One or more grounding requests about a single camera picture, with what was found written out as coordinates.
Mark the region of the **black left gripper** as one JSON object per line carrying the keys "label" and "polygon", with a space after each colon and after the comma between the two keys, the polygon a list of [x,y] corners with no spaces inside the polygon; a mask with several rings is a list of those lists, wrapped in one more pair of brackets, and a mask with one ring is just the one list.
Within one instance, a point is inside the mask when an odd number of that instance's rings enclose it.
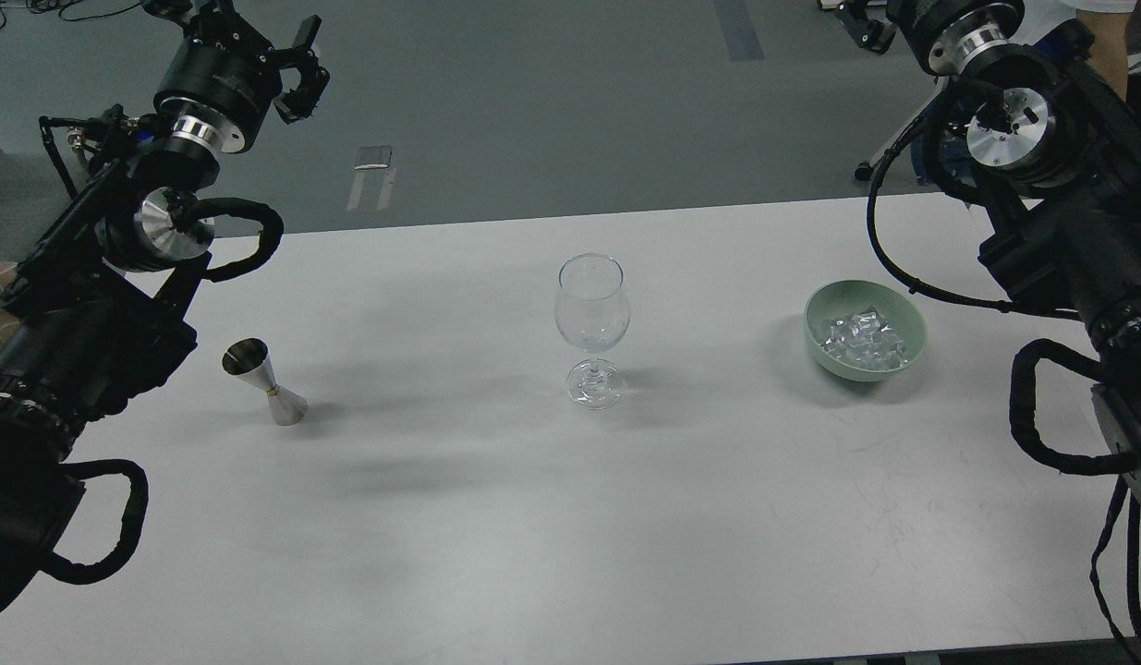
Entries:
{"label": "black left gripper", "polygon": [[[319,16],[304,18],[296,40],[277,49],[232,1],[155,1],[152,15],[183,32],[153,105],[213,125],[225,154],[253,146],[272,105],[288,125],[310,117],[331,79],[315,51]],[[298,73],[296,88],[283,91],[283,70]]]}

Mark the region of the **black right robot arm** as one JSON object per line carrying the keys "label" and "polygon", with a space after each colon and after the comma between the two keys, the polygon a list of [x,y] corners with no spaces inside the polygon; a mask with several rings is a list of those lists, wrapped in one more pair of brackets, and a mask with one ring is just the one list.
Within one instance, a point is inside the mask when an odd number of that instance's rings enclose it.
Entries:
{"label": "black right robot arm", "polygon": [[[1094,357],[1038,338],[1011,363],[1009,424],[1019,449],[1060,473],[1116,484],[1094,559],[1127,519],[1126,602],[1133,636],[1116,643],[1141,664],[1141,125],[1091,68],[1093,34],[1058,29],[1057,54],[1017,43],[1022,1],[891,1],[887,41],[901,33],[919,66],[942,81],[896,135],[871,176],[866,224],[884,270],[912,294],[1043,319],[1081,321]],[[922,163],[942,192],[984,206],[992,236],[979,261],[1005,299],[963,297],[899,268],[879,240],[879,190],[892,161],[922,139]],[[1051,449],[1039,435],[1043,359],[1091,382],[1099,457]]]}

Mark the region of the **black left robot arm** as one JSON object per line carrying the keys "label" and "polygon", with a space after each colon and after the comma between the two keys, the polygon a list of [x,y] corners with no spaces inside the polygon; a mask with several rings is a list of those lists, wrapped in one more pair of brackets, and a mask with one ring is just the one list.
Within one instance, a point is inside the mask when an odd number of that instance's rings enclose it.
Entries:
{"label": "black left robot arm", "polygon": [[1,297],[19,329],[0,349],[0,613],[35,575],[73,586],[121,571],[151,489],[131,460],[72,463],[90,422],[172,376],[195,348],[203,282],[256,271],[285,224],[266,203],[204,198],[219,160],[253,147],[275,111],[310,117],[330,73],[322,19],[278,49],[232,1],[144,1],[183,42],[153,111],[39,119],[68,202]]}

